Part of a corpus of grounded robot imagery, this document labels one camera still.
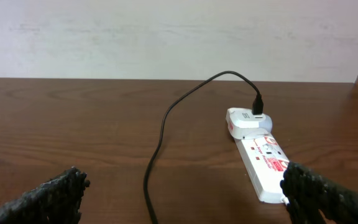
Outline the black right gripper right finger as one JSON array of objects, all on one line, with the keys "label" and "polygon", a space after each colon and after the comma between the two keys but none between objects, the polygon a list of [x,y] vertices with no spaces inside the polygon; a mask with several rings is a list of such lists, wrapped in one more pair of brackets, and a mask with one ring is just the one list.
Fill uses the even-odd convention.
[{"label": "black right gripper right finger", "polygon": [[358,224],[358,193],[290,162],[280,187],[292,223]]}]

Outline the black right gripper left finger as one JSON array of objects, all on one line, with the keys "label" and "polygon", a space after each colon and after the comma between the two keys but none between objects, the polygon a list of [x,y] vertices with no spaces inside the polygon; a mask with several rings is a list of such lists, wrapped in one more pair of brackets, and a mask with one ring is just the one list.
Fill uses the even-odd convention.
[{"label": "black right gripper left finger", "polygon": [[0,207],[0,224],[77,224],[87,173],[71,167]]}]

